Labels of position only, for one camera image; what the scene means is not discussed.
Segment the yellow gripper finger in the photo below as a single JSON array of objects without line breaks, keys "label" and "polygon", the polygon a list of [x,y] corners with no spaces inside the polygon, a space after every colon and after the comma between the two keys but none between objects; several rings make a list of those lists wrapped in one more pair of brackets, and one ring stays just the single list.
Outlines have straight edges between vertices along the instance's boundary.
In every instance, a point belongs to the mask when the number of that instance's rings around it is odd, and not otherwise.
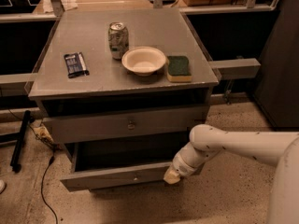
[{"label": "yellow gripper finger", "polygon": [[178,183],[180,181],[179,172],[170,166],[164,174],[164,181],[169,185]]}]

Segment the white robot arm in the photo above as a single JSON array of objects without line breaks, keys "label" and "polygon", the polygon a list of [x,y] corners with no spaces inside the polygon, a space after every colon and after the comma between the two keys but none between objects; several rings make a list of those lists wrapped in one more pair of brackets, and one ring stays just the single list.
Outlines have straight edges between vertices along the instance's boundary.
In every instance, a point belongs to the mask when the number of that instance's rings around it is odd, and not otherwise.
[{"label": "white robot arm", "polygon": [[299,132],[226,132],[197,125],[172,160],[164,181],[176,184],[222,151],[274,166],[266,224],[299,224]]}]

